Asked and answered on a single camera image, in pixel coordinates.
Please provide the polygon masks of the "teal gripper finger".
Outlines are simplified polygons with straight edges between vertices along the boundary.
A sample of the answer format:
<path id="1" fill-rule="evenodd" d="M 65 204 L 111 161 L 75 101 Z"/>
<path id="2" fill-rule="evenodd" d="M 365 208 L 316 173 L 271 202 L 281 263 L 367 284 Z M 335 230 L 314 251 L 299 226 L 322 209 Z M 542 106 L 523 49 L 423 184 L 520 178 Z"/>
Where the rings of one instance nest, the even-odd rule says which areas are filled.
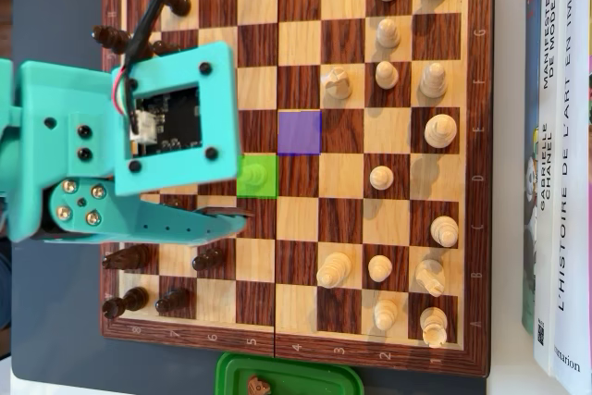
<path id="1" fill-rule="evenodd" d="M 43 192 L 43 238 L 65 243 L 151 243 L 204 245 L 243 231 L 253 212 L 230 207 L 189 211 L 118 196 L 110 179 L 60 181 Z"/>

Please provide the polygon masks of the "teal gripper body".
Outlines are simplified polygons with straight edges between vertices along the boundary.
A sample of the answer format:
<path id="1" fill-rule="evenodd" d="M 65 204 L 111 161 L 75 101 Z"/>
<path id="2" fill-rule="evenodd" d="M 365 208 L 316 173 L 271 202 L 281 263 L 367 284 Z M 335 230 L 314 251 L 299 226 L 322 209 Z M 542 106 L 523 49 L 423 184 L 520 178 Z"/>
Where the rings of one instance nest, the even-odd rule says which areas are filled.
<path id="1" fill-rule="evenodd" d="M 17 76 L 18 167 L 9 187 L 9 238 L 41 226 L 43 191 L 66 178 L 113 174 L 108 132 L 114 109 L 103 71 L 28 61 Z"/>

